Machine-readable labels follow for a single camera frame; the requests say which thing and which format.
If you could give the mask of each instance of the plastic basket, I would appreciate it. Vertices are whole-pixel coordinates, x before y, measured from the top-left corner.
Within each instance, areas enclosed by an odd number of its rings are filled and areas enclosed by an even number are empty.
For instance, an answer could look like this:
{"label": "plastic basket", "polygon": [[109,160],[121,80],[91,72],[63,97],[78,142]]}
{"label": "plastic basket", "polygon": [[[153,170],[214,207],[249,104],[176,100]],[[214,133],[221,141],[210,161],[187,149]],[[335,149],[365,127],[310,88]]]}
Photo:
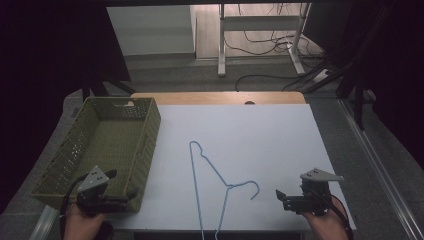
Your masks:
{"label": "plastic basket", "polygon": [[118,171],[105,194],[126,196],[138,188],[127,211],[140,210],[160,121],[153,98],[87,98],[31,196],[59,209],[72,182],[98,165]]}

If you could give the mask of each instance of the white table surface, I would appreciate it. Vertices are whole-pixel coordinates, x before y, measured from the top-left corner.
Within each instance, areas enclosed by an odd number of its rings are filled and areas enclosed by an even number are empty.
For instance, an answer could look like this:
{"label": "white table surface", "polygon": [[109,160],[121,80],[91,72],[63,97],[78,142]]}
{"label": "white table surface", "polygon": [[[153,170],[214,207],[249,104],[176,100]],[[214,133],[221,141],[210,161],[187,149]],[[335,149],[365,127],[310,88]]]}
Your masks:
{"label": "white table surface", "polygon": [[[253,200],[253,184],[230,190],[221,230],[310,230],[275,195],[279,189],[300,196],[300,174],[314,167],[334,173],[309,105],[159,105],[159,112],[162,121],[141,209],[112,215],[115,229],[200,229],[189,149],[189,142],[197,141],[228,183],[254,180],[260,186]],[[226,187],[193,147],[204,229],[215,230]],[[331,182],[330,190],[347,208],[339,184]]]}

